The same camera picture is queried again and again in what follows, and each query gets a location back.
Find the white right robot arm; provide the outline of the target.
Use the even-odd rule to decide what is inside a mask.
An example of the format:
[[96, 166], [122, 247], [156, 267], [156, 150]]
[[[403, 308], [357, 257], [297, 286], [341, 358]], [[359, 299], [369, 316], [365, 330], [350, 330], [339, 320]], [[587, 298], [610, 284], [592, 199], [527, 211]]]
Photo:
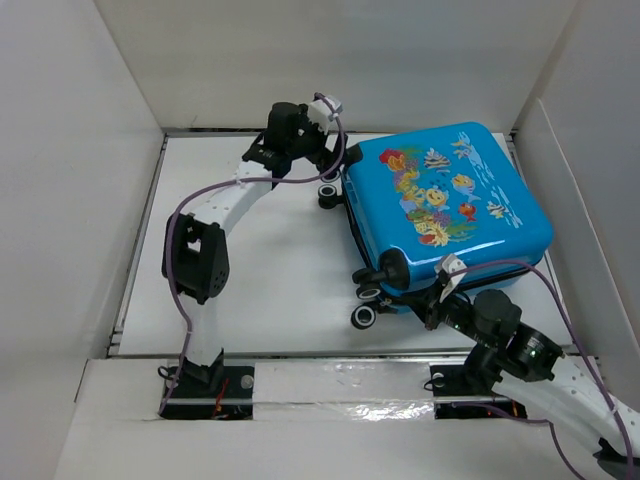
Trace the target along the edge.
[[579, 366], [549, 337], [521, 319], [500, 290], [469, 300], [428, 299], [424, 324], [446, 325], [474, 341], [457, 378], [477, 395], [493, 393], [532, 407], [593, 454], [616, 479], [639, 476], [639, 413], [615, 398], [595, 369]]

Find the blue hard-shell suitcase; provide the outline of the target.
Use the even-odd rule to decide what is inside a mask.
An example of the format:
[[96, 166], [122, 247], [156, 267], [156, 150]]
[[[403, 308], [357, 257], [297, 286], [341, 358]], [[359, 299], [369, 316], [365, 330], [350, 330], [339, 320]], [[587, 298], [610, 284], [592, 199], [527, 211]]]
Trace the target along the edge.
[[352, 275], [361, 303], [352, 325], [413, 310], [450, 254], [480, 271], [463, 290], [508, 282], [537, 264], [553, 228], [490, 130], [464, 122], [361, 141], [339, 183], [318, 189], [324, 209], [344, 205], [364, 265]]

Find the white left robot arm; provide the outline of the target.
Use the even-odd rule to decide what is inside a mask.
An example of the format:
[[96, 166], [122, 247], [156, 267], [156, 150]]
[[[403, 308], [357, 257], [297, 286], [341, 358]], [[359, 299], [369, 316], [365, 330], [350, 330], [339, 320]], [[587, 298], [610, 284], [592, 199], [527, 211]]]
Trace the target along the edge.
[[186, 324], [174, 375], [201, 396], [222, 387], [223, 347], [213, 309], [230, 276], [227, 239], [249, 209], [280, 184], [292, 184], [294, 161], [306, 159], [321, 179], [337, 171], [346, 135], [326, 145], [332, 125], [340, 125], [342, 104], [315, 94], [308, 104], [275, 103], [266, 128], [242, 155], [232, 177], [187, 196], [167, 221], [162, 274]]

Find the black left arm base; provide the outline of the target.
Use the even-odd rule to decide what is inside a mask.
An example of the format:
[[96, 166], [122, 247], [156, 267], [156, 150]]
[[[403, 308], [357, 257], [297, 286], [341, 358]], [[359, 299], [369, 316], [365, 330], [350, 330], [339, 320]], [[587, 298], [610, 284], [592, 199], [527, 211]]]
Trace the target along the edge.
[[218, 365], [212, 383], [199, 383], [185, 373], [161, 409], [167, 420], [250, 420], [253, 418], [255, 368]]

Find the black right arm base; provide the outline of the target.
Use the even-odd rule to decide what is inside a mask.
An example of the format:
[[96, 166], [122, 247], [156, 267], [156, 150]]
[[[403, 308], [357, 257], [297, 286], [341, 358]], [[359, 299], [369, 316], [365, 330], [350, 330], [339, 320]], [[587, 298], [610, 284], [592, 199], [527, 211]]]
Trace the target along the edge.
[[437, 420], [528, 419], [526, 408], [511, 399], [496, 396], [490, 390], [471, 385], [462, 365], [436, 364], [429, 367], [430, 377], [423, 389], [436, 400]]

